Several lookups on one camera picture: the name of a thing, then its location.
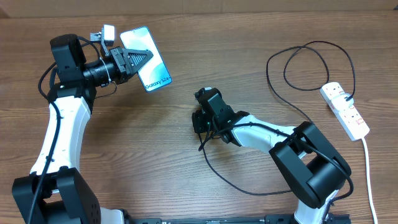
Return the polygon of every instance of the wood grain surface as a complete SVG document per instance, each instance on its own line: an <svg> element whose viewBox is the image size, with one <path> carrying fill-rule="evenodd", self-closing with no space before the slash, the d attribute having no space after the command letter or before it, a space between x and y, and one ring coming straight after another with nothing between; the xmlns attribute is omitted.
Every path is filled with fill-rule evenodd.
<svg viewBox="0 0 398 224"><path fill-rule="evenodd" d="M0 0L11 18L393 10L397 0Z"/></svg>
<svg viewBox="0 0 398 224"><path fill-rule="evenodd" d="M23 223L11 186L15 178L29 174L47 129L48 103L37 82L53 62L50 39L67 33L88 38L103 24L114 24L118 32L148 26L173 83L146 93L134 77L115 95L95 101L83 139L81 173L101 206L125 208L136 218L294 212L297 198L292 193L244 195L212 173L197 151L193 94L205 86L217 87L235 111L274 124L299 125L304 118L267 86L266 62L284 48L327 40L344 47L354 61L355 104L371 128L366 139L374 204L380 223L398 222L398 13L379 11L0 20L0 223ZM331 81L351 92L353 77L344 54L327 45L313 47L324 56ZM93 50L85 52L93 59ZM353 171L354 194L331 211L349 213L353 223L371 223L362 143L349 140L318 91L297 91L284 82L289 56L280 55L270 64L274 87L314 120ZM320 59L307 51L291 61L287 76L303 88L320 86L326 78ZM215 169L245 190L288 188L264 153L215 140L207 152Z"/></svg>
<svg viewBox="0 0 398 224"><path fill-rule="evenodd" d="M0 19L8 18L8 15L4 12L0 5Z"/></svg>

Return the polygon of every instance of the robotic arm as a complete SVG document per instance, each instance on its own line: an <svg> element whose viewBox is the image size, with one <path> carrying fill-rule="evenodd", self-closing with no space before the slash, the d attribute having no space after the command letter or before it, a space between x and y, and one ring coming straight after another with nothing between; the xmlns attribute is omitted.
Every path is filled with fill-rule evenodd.
<svg viewBox="0 0 398 224"><path fill-rule="evenodd" d="M334 160L348 175L351 175L351 169L314 124L303 122L296 128L283 127L258 120L247 112L234 113L216 88L202 88L195 93L195 97L201 106L200 110L192 114L196 133L213 131L225 143L253 147L270 154L299 199L292 220L300 224L326 222L327 203L342 188L346 178L335 165L319 155L307 165L301 158L317 150ZM251 123L262 124L269 129L250 125Z"/></svg>
<svg viewBox="0 0 398 224"><path fill-rule="evenodd" d="M101 44L100 58L86 63L80 40L93 45ZM83 133L96 98L96 87L105 87L111 82L126 83L145 63L153 57L148 50L129 50L107 46L114 42L114 27L105 25L99 33L91 34L91 41L67 34L50 41L57 65L60 82L50 84L47 95L49 103L55 103L61 125L49 169L43 174L47 155L57 126L57 114L50 104L50 121L40 155L30 170L30 175L14 181L12 194L25 222L28 222L30 208L41 175L45 175L41 194L34 205L32 223L130 223L131 218L122 210L101 208L98 199L79 173L80 152ZM62 200L44 202L52 194L60 193Z"/></svg>

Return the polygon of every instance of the power strip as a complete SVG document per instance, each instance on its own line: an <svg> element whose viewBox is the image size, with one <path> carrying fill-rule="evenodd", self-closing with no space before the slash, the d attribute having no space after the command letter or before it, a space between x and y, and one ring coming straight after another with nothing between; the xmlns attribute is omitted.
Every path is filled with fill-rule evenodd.
<svg viewBox="0 0 398 224"><path fill-rule="evenodd" d="M373 222L374 224L378 224L376 210L373 205L368 145L364 138L365 135L369 133L370 129L355 108L354 99L347 101L350 94L345 93L339 83L327 83L320 89L320 92L330 109L336 115L338 121L340 121L344 130L347 132L349 138L352 141L362 139L365 151L366 183L368 185L369 204L372 211Z"/></svg>
<svg viewBox="0 0 398 224"><path fill-rule="evenodd" d="M352 141L359 140L369 133L368 125L354 106L354 99L346 101L350 95L344 92L339 83L327 83L320 92Z"/></svg>

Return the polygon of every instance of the power strip switch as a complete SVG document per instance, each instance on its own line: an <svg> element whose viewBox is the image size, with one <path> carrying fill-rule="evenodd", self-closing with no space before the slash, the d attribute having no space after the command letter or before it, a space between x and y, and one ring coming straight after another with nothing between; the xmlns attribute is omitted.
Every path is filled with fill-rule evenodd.
<svg viewBox="0 0 398 224"><path fill-rule="evenodd" d="M346 101L350 94L345 93L339 83L327 83L320 92L352 141L359 140L369 133L368 125L354 106L354 99Z"/></svg>

